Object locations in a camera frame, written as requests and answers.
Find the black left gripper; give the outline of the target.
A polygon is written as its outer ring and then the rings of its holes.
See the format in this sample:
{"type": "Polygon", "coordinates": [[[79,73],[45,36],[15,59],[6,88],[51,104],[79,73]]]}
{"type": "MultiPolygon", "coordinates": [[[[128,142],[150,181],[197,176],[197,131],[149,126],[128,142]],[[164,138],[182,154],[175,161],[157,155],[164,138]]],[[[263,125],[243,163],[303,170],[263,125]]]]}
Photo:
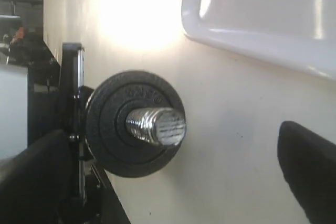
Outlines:
{"type": "Polygon", "coordinates": [[[1,165],[1,223],[50,223],[67,188],[60,223],[130,222],[85,142],[85,106],[93,89],[83,83],[83,52],[81,43],[62,45],[57,111],[68,136],[53,131],[1,165]]]}

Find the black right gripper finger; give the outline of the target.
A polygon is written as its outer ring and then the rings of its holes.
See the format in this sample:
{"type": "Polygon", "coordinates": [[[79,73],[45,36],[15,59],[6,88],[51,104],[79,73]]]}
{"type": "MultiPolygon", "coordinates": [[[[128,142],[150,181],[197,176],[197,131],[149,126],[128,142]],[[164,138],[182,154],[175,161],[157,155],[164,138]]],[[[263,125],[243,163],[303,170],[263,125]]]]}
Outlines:
{"type": "Polygon", "coordinates": [[[277,157],[310,223],[335,223],[335,144],[294,121],[284,121],[277,157]]]}

